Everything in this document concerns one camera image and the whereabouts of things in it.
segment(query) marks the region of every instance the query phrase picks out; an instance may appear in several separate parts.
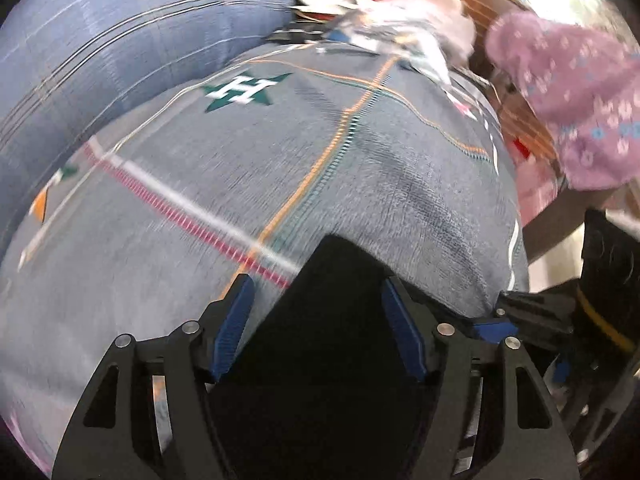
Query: crumpled plastic bag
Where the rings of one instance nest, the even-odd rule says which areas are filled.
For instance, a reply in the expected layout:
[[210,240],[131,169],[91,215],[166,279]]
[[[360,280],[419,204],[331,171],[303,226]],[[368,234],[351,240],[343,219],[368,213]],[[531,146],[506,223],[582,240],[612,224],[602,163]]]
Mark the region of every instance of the crumpled plastic bag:
[[347,14],[328,35],[372,52],[407,59],[419,72],[450,85],[449,66],[465,66],[476,27],[460,0],[381,0]]

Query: yellow cable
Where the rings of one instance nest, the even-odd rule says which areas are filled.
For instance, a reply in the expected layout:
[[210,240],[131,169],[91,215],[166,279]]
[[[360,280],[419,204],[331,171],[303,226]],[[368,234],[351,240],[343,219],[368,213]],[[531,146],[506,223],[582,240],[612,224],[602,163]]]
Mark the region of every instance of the yellow cable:
[[580,306],[584,310],[584,313],[589,316],[589,319],[593,321],[595,326],[602,330],[605,336],[611,339],[614,345],[628,354],[632,354],[636,350],[636,345],[631,341],[631,339],[618,332],[618,330],[616,330],[609,321],[596,312],[596,309],[589,300],[587,300],[587,297],[584,295],[584,292],[580,287],[578,287],[577,298],[578,303],[580,303]]

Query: orange stripe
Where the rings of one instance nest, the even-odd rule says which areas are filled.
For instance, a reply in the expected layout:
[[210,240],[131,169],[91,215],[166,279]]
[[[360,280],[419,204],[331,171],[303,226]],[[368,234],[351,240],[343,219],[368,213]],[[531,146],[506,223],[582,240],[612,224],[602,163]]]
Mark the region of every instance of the orange stripe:
[[[329,158],[329,156],[332,154],[332,152],[335,149],[335,147],[340,142],[340,139],[344,135],[344,129],[345,129],[345,127],[346,127],[346,125],[347,125],[347,123],[349,121],[350,115],[355,113],[355,112],[357,112],[360,109],[360,107],[367,101],[367,99],[369,99],[369,97],[371,97],[371,95],[373,94],[372,90],[375,90],[375,89],[380,87],[380,81],[385,76],[385,74],[391,69],[392,65],[396,62],[396,59],[397,59],[396,57],[389,58],[389,60],[387,60],[387,62],[380,69],[380,72],[378,72],[378,74],[376,75],[375,79],[373,81],[366,81],[366,84],[367,85],[371,85],[372,89],[371,90],[367,90],[366,92],[364,92],[362,97],[352,107],[346,108],[345,110],[343,110],[342,117],[340,118],[340,123],[338,124],[338,129],[337,129],[337,131],[336,131],[336,133],[334,135],[334,138],[331,139],[331,142],[329,142],[329,145],[324,149],[324,151],[322,152],[322,154],[320,155],[318,160],[315,161],[315,163],[311,167],[311,170],[309,170],[309,172],[306,174],[306,176],[304,177],[302,182],[300,182],[300,185],[295,190],[295,192],[289,197],[289,199],[279,209],[279,211],[276,213],[276,215],[271,219],[271,221],[267,224],[267,226],[262,230],[262,232],[260,233],[260,235],[257,238],[257,242],[259,244],[263,244],[264,241],[273,233],[274,229],[278,226],[278,224],[286,216],[286,214],[289,212],[289,210],[293,207],[293,205],[300,199],[300,197],[303,195],[303,193],[307,190],[309,185],[312,183],[312,181],[318,175],[320,169],[324,166],[324,164],[327,161],[327,159]],[[284,62],[284,61],[282,63],[288,64],[288,65],[292,65],[292,66],[296,66],[296,65],[293,65],[293,63],[288,63],[288,62]],[[253,258],[255,256],[255,253],[256,253],[255,249],[251,248],[251,250],[249,250],[248,257],[249,258]],[[231,288],[231,285],[234,282],[234,280],[236,279],[236,277],[238,276],[238,274],[241,274],[245,270],[246,270],[246,266],[244,264],[241,264],[238,267],[238,269],[236,270],[234,275],[231,277],[231,280],[229,280],[229,282],[227,283],[227,285],[225,287],[225,290],[223,291],[222,295],[220,296],[220,299],[224,298],[225,295],[228,293],[229,288]]]
[[44,224],[44,217],[47,213],[47,195],[49,194],[49,188],[45,187],[41,192],[38,193],[38,196],[33,201],[33,215],[40,221],[41,224]]
[[[345,76],[345,75],[337,75],[337,74],[333,74],[333,73],[330,73],[330,72],[322,72],[321,70],[314,70],[312,68],[307,68],[307,67],[304,67],[304,66],[296,65],[295,63],[290,63],[288,61],[280,61],[279,59],[258,59],[258,60],[250,61],[250,62],[251,63],[281,63],[281,64],[284,64],[284,65],[289,65],[289,66],[292,66],[294,68],[297,68],[297,69],[300,69],[300,70],[304,70],[306,72],[311,72],[311,73],[314,73],[314,74],[325,75],[327,77],[335,77],[336,79],[343,79],[344,81],[353,81],[353,82],[356,82],[356,83],[361,83],[361,84],[365,84],[365,85],[371,85],[371,81],[367,81],[366,79],[358,79],[356,77],[349,77],[349,76]],[[483,154],[485,156],[489,156],[489,154],[486,152],[486,150],[484,148],[479,148],[478,146],[470,146],[469,144],[465,144],[464,142],[461,142],[461,141],[455,139],[454,137],[449,135],[447,132],[445,132],[439,124],[436,124],[433,121],[430,121],[427,118],[423,117],[422,114],[414,106],[414,104],[412,104],[412,102],[409,101],[409,99],[407,99],[406,97],[404,97],[400,92],[392,90],[391,88],[385,88],[385,92],[389,92],[390,94],[395,95],[405,105],[407,105],[409,110],[411,110],[414,114],[416,114],[423,123],[428,124],[432,128],[435,128],[441,134],[443,134],[445,137],[447,137],[447,139],[451,140],[456,145],[458,145],[458,146],[460,146],[460,147],[462,147],[462,148],[464,148],[466,150],[469,150],[470,152],[481,153],[481,154]]]

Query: gray plaid fabric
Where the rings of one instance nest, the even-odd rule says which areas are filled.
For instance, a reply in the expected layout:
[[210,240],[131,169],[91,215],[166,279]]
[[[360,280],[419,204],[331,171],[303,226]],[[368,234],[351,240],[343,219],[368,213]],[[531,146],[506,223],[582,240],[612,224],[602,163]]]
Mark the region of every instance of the gray plaid fabric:
[[289,1],[21,0],[0,28],[0,258],[81,142],[261,44]]
[[[98,142],[110,148],[177,90]],[[272,227],[262,241],[271,252],[255,253],[250,270],[245,341],[282,293],[276,277],[295,276],[281,261],[302,266],[327,233],[466,316],[489,313],[500,290],[526,290],[513,166],[489,110],[465,110],[425,76],[353,46],[242,54],[126,142],[119,168],[96,169],[20,272],[3,267],[2,415],[50,466],[119,333],[164,335],[223,294],[252,251],[229,225],[253,240]],[[209,226],[216,243],[132,184],[128,163],[226,222]],[[15,241],[8,259],[23,248]]]

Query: white flower pattern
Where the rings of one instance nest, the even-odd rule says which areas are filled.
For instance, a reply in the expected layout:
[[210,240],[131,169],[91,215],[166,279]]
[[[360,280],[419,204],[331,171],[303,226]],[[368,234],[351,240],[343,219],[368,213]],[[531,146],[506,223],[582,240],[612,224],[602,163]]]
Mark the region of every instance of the white flower pattern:
[[618,153],[625,156],[629,151],[629,141],[626,139],[620,139],[618,141]]
[[593,111],[594,113],[601,115],[610,114],[613,111],[613,102],[608,101],[605,104],[602,102],[602,98],[600,96],[596,96],[593,101]]
[[618,113],[621,119],[628,120],[631,118],[631,115],[633,115],[634,109],[629,101],[620,101]]
[[546,50],[549,47],[549,44],[546,42],[544,36],[538,36],[536,38],[536,43],[534,45],[537,50]]

